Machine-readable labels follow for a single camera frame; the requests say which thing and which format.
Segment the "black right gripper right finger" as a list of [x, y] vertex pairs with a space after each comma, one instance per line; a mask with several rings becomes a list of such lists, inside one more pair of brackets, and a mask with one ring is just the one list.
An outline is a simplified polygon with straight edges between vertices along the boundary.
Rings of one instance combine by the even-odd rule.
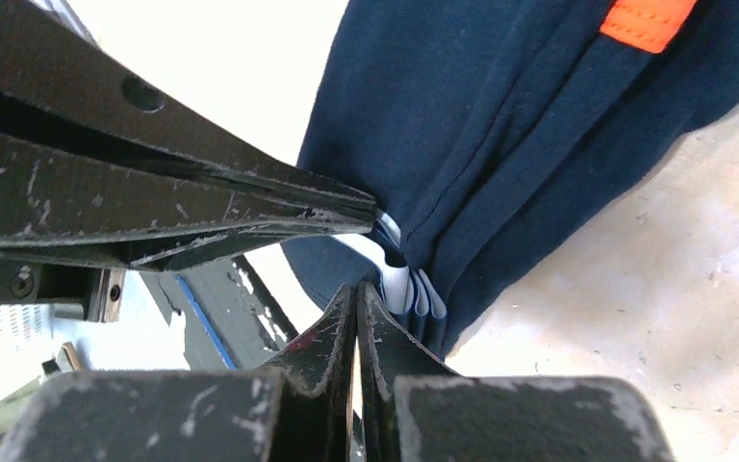
[[356, 290], [370, 461], [671, 461], [649, 402], [606, 376], [467, 377]]

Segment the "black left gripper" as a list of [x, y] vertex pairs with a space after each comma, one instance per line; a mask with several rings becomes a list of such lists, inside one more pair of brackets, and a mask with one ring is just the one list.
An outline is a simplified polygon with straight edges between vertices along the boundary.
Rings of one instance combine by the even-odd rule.
[[376, 213], [352, 190], [245, 192], [0, 134], [0, 304], [114, 322], [123, 269], [185, 270], [294, 238], [361, 233]]

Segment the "navy orange underwear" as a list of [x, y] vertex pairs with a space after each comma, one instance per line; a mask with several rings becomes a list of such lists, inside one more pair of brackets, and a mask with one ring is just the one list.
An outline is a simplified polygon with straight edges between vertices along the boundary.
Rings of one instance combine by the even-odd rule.
[[284, 243], [325, 307], [374, 283], [445, 358], [682, 135], [739, 103], [739, 1], [351, 1], [298, 156], [373, 229]]

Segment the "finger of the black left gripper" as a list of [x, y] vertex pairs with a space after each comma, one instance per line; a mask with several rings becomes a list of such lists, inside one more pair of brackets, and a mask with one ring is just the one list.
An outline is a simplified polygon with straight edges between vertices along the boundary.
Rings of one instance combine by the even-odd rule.
[[0, 133], [343, 214], [376, 207], [371, 195], [284, 164], [234, 136], [29, 1], [0, 1]]

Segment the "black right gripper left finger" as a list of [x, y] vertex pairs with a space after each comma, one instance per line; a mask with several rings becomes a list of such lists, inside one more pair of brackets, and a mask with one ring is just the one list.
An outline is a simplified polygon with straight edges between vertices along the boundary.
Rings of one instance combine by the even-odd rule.
[[346, 461], [355, 291], [264, 364], [69, 372], [31, 398], [0, 461]]

